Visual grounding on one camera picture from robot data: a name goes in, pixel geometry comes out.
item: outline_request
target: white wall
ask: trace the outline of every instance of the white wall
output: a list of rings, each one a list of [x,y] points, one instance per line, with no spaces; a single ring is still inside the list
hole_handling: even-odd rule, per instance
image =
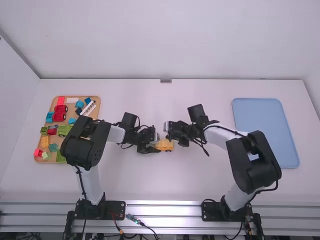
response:
[[[1,36],[0,38],[1,181],[37,90],[39,78]]]
[[[320,115],[318,0],[0,1],[44,78],[299,78]]]

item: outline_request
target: yellow toy car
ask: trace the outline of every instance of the yellow toy car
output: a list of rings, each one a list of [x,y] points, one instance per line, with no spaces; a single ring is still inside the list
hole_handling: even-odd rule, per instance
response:
[[[154,148],[169,153],[174,149],[174,142],[168,139],[161,139],[154,144]]]

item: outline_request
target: green toy block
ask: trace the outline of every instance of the green toy block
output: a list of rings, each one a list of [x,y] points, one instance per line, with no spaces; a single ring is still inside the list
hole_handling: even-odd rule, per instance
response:
[[[47,130],[48,130],[48,127],[47,126],[43,126],[43,127],[41,127],[40,133],[42,135],[48,135],[47,134]]]
[[[59,146],[56,143],[49,144],[49,150],[51,153],[58,151],[58,148]]]
[[[44,151],[41,156],[44,160],[48,160],[50,158],[50,154],[46,151]]]
[[[67,126],[67,134],[70,132],[70,130],[72,129],[73,126],[74,126],[74,124],[69,124]]]
[[[66,124],[62,124],[58,128],[58,136],[64,138],[68,134],[68,126]]]
[[[67,161],[66,158],[61,155],[60,149],[58,149],[58,152],[56,153],[56,162],[57,163],[63,163],[63,162],[66,162],[66,161]]]

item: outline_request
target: toy building block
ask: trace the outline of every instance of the toy building block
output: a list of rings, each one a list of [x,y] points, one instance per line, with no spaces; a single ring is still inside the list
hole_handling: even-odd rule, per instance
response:
[[[74,124],[76,122],[77,119],[70,117],[68,124]]]
[[[61,163],[61,162],[66,162],[66,158],[64,156],[61,155],[60,149],[58,149],[58,152],[56,153],[56,159],[55,161],[57,163]]]
[[[56,105],[57,106],[63,105],[64,101],[65,101],[65,97],[64,96],[60,96],[60,97],[58,97],[58,101],[56,102]]]
[[[48,112],[46,114],[45,122],[48,123],[48,124],[52,124],[54,122],[53,121],[53,115],[54,115],[53,111]]]
[[[48,128],[48,131],[46,131],[48,135],[56,135],[57,129],[56,128]]]
[[[81,109],[80,107],[78,107],[78,108],[75,110],[75,113],[80,116],[80,113],[82,113],[82,109]]]
[[[41,137],[41,147],[46,149],[49,147],[49,136],[42,136]]]
[[[62,124],[58,128],[58,136],[61,138],[64,138],[68,134],[68,126],[65,124]]]
[[[33,156],[35,157],[42,157],[42,153],[44,151],[40,150],[39,148],[37,148],[36,150],[34,150]]]
[[[47,130],[48,130],[47,126],[41,127],[41,130],[40,130],[41,135],[48,135]]]
[[[63,122],[66,118],[67,116],[61,112],[55,112],[52,116],[54,122]]]
[[[59,148],[59,146],[56,143],[49,144],[49,150],[51,153],[58,151],[58,148]]]
[[[51,126],[48,126],[48,129],[57,129],[59,127],[59,125],[51,125]]]
[[[74,124],[70,124],[67,127],[67,134],[70,132],[70,130],[72,129],[72,127],[74,126]]]
[[[88,104],[91,102],[91,98],[90,98],[90,97],[87,97],[84,101],[85,101],[85,103],[88,105]]]
[[[57,105],[54,107],[54,112],[65,114],[66,112],[68,112],[68,107],[66,105]]]
[[[83,116],[89,116],[89,114],[96,108],[96,104],[94,101],[91,101],[84,109],[83,111],[80,113],[80,115]]]
[[[76,108],[83,108],[84,107],[84,102],[83,101],[77,101],[76,103],[75,103],[75,107]]]
[[[50,154],[46,151],[44,151],[41,156],[43,160],[48,160],[50,158]]]
[[[73,104],[73,103],[76,103],[79,101],[79,98],[78,97],[68,97],[66,99],[66,103],[67,104]]]

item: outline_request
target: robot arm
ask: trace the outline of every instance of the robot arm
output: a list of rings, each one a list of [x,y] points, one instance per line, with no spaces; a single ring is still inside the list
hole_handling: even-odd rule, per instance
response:
[[[159,152],[148,146],[159,140],[155,127],[137,131],[136,119],[136,115],[127,112],[118,124],[79,116],[61,144],[61,155],[69,165],[75,166],[73,169],[80,176],[77,178],[82,192],[80,199],[86,199],[89,204],[96,206],[104,198],[97,164],[103,155],[106,142],[130,143],[136,145],[138,153],[142,154]]]
[[[235,180],[235,185],[221,199],[228,211],[243,208],[257,193],[263,192],[263,188],[281,178],[280,166],[261,131],[240,132],[216,120],[209,121],[201,104],[189,107],[188,112],[192,124],[183,121],[164,123],[166,138],[177,140],[182,147],[194,142],[204,149],[203,145],[209,143],[227,151]]]

